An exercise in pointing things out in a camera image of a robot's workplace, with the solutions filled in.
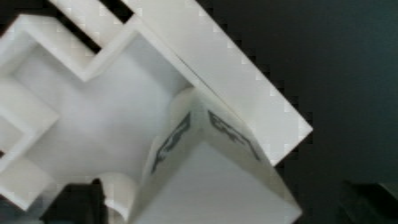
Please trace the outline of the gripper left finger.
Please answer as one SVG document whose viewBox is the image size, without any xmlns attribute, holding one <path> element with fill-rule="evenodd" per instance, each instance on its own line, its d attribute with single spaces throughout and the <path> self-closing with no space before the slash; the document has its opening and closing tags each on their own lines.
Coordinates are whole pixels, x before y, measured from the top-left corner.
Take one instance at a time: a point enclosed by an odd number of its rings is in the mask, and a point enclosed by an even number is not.
<svg viewBox="0 0 398 224">
<path fill-rule="evenodd" d="M 108 224 L 102 184 L 97 179 L 88 184 L 65 185 L 38 220 L 44 224 Z"/>
</svg>

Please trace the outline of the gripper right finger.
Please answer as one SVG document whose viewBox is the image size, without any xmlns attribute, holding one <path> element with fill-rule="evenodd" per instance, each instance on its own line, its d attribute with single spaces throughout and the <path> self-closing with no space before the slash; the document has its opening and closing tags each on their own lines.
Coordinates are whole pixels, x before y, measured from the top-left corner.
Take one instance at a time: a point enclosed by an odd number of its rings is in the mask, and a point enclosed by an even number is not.
<svg viewBox="0 0 398 224">
<path fill-rule="evenodd" d="M 337 224 L 398 224 L 398 183 L 341 184 Z"/>
</svg>

